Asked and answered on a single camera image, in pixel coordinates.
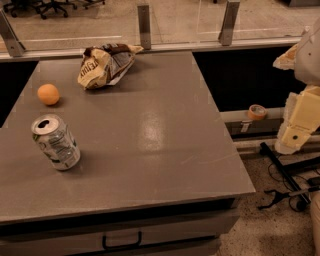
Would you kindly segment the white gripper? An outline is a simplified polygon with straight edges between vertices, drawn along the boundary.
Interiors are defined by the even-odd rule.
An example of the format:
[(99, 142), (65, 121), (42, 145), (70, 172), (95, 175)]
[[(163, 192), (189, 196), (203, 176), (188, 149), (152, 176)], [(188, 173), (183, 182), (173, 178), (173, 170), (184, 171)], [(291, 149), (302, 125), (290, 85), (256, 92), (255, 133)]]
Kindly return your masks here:
[(275, 149), (289, 155), (299, 151), (320, 127), (320, 19), (307, 27), (298, 45), (277, 57), (273, 66), (281, 70), (295, 66), (296, 79), (309, 84), (299, 94), (290, 93), (286, 100)]

